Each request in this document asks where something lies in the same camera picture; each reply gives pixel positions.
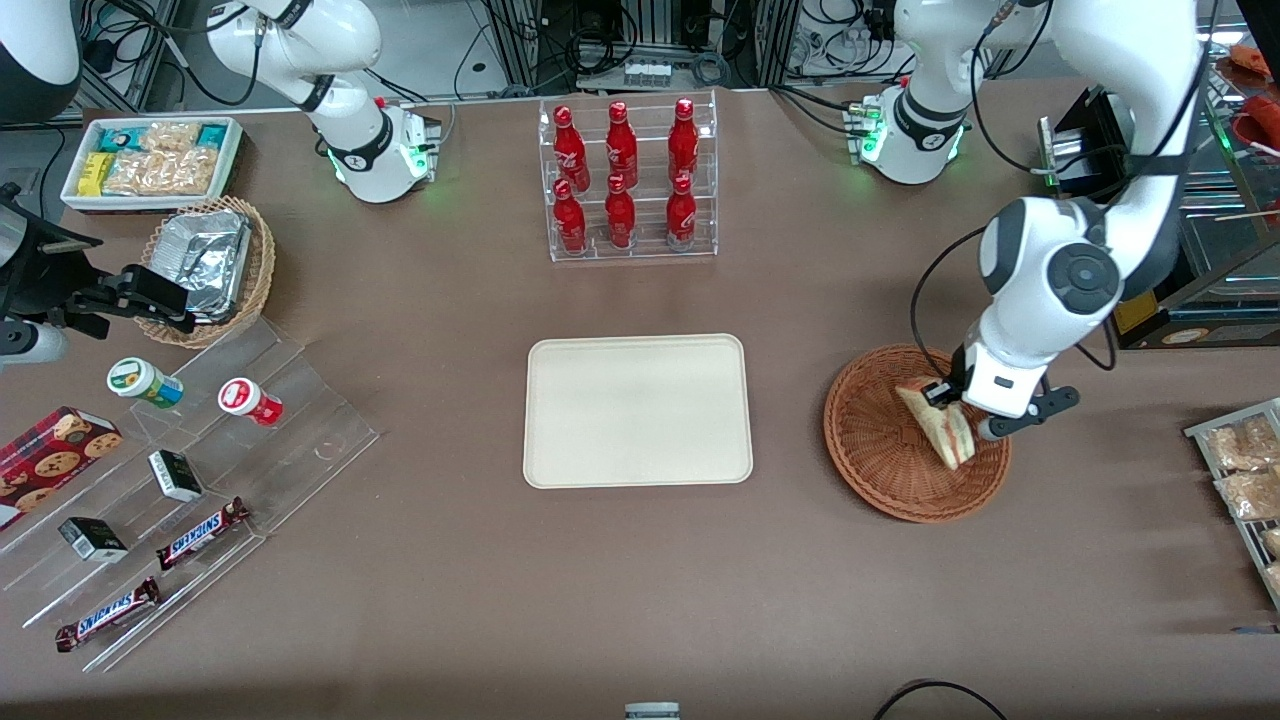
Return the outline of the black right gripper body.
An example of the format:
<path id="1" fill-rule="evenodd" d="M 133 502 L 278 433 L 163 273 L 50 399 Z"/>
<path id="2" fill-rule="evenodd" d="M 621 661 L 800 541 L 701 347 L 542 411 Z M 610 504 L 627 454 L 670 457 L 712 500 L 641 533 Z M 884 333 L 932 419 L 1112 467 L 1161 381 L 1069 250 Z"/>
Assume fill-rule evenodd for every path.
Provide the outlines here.
<path id="1" fill-rule="evenodd" d="M 28 211 L 15 184 L 3 186 L 3 320 L 49 323 L 50 315 L 124 316 L 113 273 L 92 265 L 86 252 L 102 240 L 68 231 Z"/>

